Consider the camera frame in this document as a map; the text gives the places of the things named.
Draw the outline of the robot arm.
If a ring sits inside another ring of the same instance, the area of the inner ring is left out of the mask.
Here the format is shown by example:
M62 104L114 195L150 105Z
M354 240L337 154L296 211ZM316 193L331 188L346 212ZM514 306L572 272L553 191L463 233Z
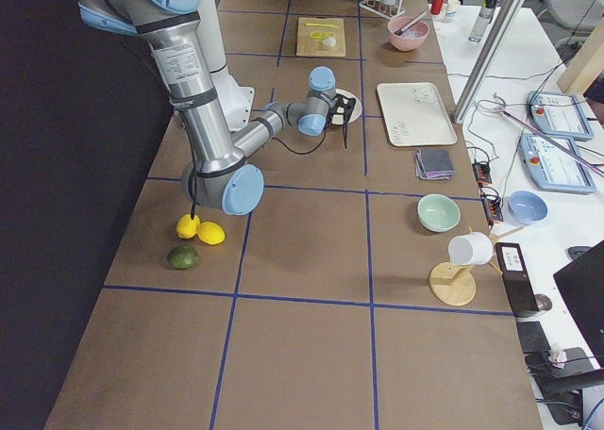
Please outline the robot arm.
M228 72L215 0L78 0L78 6L86 25L148 43L188 135L192 164L182 185L195 207L250 213L262 197L264 177L249 157L288 126L319 136L334 117L347 123L357 104L320 66L310 72L303 102L271 103L259 117L238 121L254 92Z

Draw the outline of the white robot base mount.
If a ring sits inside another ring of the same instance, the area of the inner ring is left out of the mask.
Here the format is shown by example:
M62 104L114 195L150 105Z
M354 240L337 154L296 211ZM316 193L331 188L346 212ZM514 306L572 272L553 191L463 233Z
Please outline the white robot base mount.
M255 96L253 87L240 86L227 67L210 73L221 108L231 132L242 130L250 120Z

